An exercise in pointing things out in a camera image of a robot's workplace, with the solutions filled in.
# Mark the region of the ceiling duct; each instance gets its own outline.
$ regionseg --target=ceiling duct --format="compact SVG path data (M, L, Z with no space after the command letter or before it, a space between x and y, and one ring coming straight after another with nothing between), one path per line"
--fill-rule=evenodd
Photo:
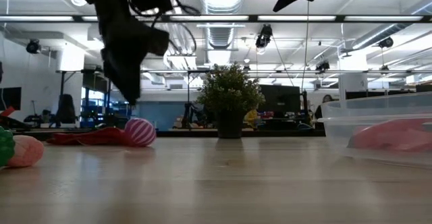
M240 11L243 0L201 0L201 3L206 14L234 14ZM207 52L210 63L226 64L230 61L231 51L223 50L233 48L234 33L235 28L206 28L208 48L218 50Z
M404 14L410 15L430 15L432 14L432 0L423 0L417 3L415 6L406 10ZM371 45L375 45L380 41L388 38L389 36L402 31L403 29L413 25L412 23L402 23L402 24L384 24L378 28L372 30L371 32L365 34L364 36L357 38L351 43L346 43L346 48L340 49L339 47L331 47L326 50L321 57L328 58L336 53L346 53L350 51L356 51L360 49L365 49Z

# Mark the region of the potted plant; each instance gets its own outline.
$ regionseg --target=potted plant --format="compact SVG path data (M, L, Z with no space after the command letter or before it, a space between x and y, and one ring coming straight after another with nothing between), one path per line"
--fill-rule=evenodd
M258 79L251 80L238 64L215 65L198 90L197 102L215 114L220 138L240 138L246 113L265 102Z

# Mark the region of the table surface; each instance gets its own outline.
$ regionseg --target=table surface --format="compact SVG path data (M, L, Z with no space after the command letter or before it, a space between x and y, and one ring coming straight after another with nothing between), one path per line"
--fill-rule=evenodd
M324 138L47 146L0 170L0 223L429 224L431 186L431 170L340 157Z

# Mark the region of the green leaves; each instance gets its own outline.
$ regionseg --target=green leaves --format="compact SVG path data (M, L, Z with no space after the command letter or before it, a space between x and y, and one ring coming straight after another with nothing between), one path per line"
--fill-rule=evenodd
M0 167L5 166L15 154L15 142L12 132L0 127Z
M207 74L197 102L214 112L250 111L265 102L260 93L258 79L251 80L242 68L231 66L215 66Z

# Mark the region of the ceiling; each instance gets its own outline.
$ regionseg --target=ceiling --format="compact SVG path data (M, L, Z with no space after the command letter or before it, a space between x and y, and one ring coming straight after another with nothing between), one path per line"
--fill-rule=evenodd
M274 14L273 6L277 0L243 0L240 11L242 14ZM398 15L406 14L406 11L424 0L315 0L309 4L310 14L358 14L358 15ZM181 0L183 4L191 5L201 9L200 0ZM95 15L92 5L76 6L70 0L0 0L0 13L9 14L49 14L49 15ZM299 0L277 14L307 14L308 3ZM328 45L340 45L343 40L354 40L377 29L382 24L271 24L274 40L266 48L263 55L258 55L254 40L262 28L260 23L244 24L236 29L234 49L231 54L231 61L243 63L249 59L251 69L276 69L281 68L283 61L290 69L303 69L307 64L312 69L318 60L314 58L323 52ZM205 31L197 28L196 24L187 24L192 31L196 42L196 64L203 65L206 60ZM406 41L412 40L422 34L427 34L432 27L430 24L415 24L407 29L392 35L395 45L384 56L381 56L381 49L369 47L362 51L366 54L367 66L378 69L383 63L409 57L418 51L432 47L432 35L425 35L414 40L406 46L397 47ZM98 36L95 24L8 24L7 31L10 33L23 32L61 32L70 38L78 41L84 47L88 56L86 63L101 63L99 49L101 43L94 40ZM331 68L337 69L338 56L331 59ZM391 69L410 69L425 65L422 69L428 68L432 63L432 54L425 53L424 56L410 60L408 63L400 63ZM148 55L143 65L148 69L166 69L161 57ZM274 77L273 74L263 74L262 77ZM398 75L387 78L389 82L403 82L406 75Z

